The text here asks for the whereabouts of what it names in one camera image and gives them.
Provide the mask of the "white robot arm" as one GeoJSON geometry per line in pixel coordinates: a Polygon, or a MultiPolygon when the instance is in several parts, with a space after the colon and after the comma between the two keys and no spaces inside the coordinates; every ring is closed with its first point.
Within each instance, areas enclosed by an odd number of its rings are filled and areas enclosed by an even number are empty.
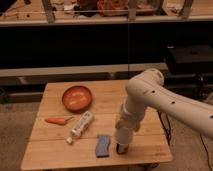
{"type": "Polygon", "coordinates": [[[163,87],[164,76],[147,69],[126,84],[127,98],[115,124],[116,152],[125,154],[148,107],[170,115],[213,140],[213,106],[173,93],[163,87]]]}

